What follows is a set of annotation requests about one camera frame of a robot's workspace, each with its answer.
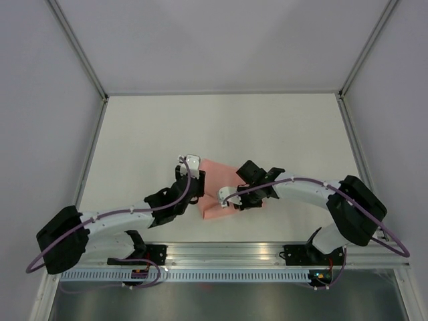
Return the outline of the pink cloth napkin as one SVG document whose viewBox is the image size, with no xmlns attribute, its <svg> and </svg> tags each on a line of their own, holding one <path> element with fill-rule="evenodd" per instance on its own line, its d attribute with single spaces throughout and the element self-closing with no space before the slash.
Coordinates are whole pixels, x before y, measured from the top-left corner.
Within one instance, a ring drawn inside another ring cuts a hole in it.
<svg viewBox="0 0 428 321">
<path fill-rule="evenodd" d="M 218 202 L 217 193 L 223 187 L 237 187 L 245 182 L 236 174 L 237 168 L 229 165 L 217 163 L 204 158 L 199 167 L 205 171 L 204 196 L 199 198 L 197 207 L 204 220 L 218 219 L 243 213 L 236 209 L 234 205 L 222 208 Z"/>
</svg>

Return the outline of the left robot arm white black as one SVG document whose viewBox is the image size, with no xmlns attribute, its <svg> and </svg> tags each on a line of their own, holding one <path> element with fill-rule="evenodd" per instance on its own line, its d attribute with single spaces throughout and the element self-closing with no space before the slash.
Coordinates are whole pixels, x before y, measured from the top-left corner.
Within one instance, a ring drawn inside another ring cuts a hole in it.
<svg viewBox="0 0 428 321">
<path fill-rule="evenodd" d="M 45 268 L 51 275 L 68 271 L 79 263 L 99 260 L 108 265 L 138 265 L 146 258 L 142 229 L 171 223 L 197 204 L 205 192 L 206 172 L 175 168 L 170 187 L 142 201 L 109 211 L 80 212 L 70 205 L 57 213 L 36 235 L 39 255 L 26 272 Z"/>
</svg>

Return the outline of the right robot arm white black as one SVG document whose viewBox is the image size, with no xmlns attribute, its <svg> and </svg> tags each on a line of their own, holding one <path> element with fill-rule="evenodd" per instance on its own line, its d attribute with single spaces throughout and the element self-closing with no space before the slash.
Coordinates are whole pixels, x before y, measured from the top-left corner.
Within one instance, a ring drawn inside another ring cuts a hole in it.
<svg viewBox="0 0 428 321">
<path fill-rule="evenodd" d="M 382 221 L 387 209 L 358 178 L 348 175 L 341 181 L 319 181 L 299 177 L 285 169 L 269 171 L 248 160 L 237 170 L 244 185 L 239 186 L 239 210 L 261 207 L 264 199 L 292 199 L 327 210 L 333 222 L 319 227 L 304 245 L 304 254 L 313 264 L 320 264 L 340 247 L 348 244 L 364 247 L 371 241 L 378 225 L 367 211 Z"/>
</svg>

